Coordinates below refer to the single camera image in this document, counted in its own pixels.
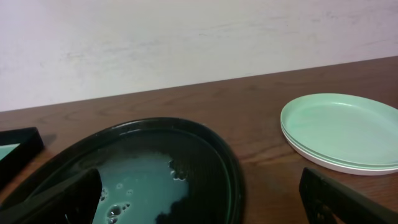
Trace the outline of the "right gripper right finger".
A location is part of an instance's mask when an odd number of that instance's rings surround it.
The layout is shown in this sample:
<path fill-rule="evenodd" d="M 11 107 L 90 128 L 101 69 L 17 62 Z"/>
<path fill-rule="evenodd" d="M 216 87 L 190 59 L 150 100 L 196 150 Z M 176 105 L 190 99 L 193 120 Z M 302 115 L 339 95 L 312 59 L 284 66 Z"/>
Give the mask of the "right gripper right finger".
<path fill-rule="evenodd" d="M 303 169 L 299 192 L 310 223 L 397 223 L 396 212 L 315 169 Z"/>

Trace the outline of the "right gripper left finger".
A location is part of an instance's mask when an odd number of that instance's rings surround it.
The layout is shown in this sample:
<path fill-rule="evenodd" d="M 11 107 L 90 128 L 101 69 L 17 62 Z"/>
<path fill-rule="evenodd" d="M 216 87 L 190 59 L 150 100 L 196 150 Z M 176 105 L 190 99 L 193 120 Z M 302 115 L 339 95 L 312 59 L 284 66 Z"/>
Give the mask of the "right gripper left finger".
<path fill-rule="evenodd" d="M 85 170 L 1 211 L 1 223 L 92 223 L 101 193 L 99 171 Z"/>

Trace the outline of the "white plate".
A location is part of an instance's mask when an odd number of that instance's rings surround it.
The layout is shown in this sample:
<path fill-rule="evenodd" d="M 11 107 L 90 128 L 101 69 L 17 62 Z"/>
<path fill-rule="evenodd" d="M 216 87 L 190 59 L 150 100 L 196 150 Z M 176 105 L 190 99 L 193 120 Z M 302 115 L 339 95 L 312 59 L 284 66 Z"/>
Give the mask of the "white plate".
<path fill-rule="evenodd" d="M 308 159 L 309 161 L 320 165 L 322 167 L 325 167 L 327 169 L 335 170 L 338 172 L 346 173 L 346 174 L 353 174 L 353 175 L 387 175 L 387 174 L 393 174 L 397 173 L 397 169 L 382 169 L 382 170 L 373 170 L 373 169 L 361 169 L 361 168 L 354 168 L 354 167 L 348 167 L 348 166 L 343 166 L 339 164 L 334 164 L 332 162 L 327 162 L 324 159 L 317 158 L 315 156 L 311 156 L 309 153 L 305 152 L 303 149 L 299 148 L 296 143 L 293 142 L 293 140 L 288 137 L 288 135 L 283 132 L 284 137 L 286 138 L 288 144 L 302 157 Z"/>

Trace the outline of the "mint green plate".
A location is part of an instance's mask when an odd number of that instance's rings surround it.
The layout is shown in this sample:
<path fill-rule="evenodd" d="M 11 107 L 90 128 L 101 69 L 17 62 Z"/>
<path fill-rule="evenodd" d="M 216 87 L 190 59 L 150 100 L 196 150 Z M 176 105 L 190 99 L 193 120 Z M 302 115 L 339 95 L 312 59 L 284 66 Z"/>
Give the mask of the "mint green plate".
<path fill-rule="evenodd" d="M 397 109 L 353 95 L 319 93 L 288 102 L 280 114 L 305 151 L 355 167 L 397 167 Z"/>
<path fill-rule="evenodd" d="M 397 169 L 397 128 L 383 124 L 282 127 L 299 148 L 327 162 L 361 169 Z"/>

